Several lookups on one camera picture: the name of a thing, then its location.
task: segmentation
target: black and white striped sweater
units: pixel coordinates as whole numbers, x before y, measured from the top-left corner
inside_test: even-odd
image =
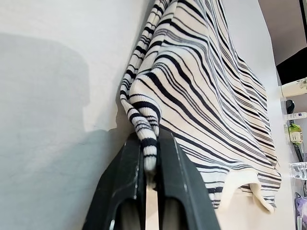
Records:
[[[236,53],[221,0],[156,0],[120,98],[154,171],[159,127],[194,162],[213,206],[239,188],[274,211],[280,187],[266,92]]]

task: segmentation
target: striped sweater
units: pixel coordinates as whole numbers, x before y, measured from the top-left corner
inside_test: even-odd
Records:
[[[226,209],[241,190],[274,211],[281,176],[266,92],[236,53],[221,0],[156,0],[120,99],[147,172],[161,127],[195,164],[215,208]]]

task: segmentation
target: black object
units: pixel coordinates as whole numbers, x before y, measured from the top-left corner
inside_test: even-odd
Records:
[[[282,85],[305,78],[307,76],[306,63],[307,47],[277,65]]]
[[[291,114],[294,111],[295,104],[292,100],[286,101],[287,114]]]
[[[170,132],[160,130],[157,149],[159,229],[219,230],[201,175]],[[101,176],[83,230],[145,230],[145,181],[133,133]]]

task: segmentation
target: clothing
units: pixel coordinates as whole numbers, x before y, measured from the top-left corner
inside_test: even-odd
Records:
[[[156,0],[120,98],[147,171],[161,127],[194,162],[215,208],[240,188],[274,211],[281,177],[265,89],[237,55],[220,0]]]

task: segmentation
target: hanging garment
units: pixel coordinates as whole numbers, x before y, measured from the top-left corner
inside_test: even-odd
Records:
[[[236,53],[220,0],[156,0],[120,98],[154,171],[159,127],[195,164],[215,208],[238,190],[274,211],[280,187],[263,85]]]

